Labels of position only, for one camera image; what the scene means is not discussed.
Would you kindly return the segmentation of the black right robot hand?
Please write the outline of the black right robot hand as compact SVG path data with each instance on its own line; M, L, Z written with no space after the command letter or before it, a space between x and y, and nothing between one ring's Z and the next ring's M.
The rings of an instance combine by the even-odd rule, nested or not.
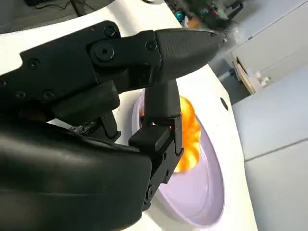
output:
M0 228L114 231L135 224L183 154L177 78L225 35L121 37L111 21L21 53L0 77Z

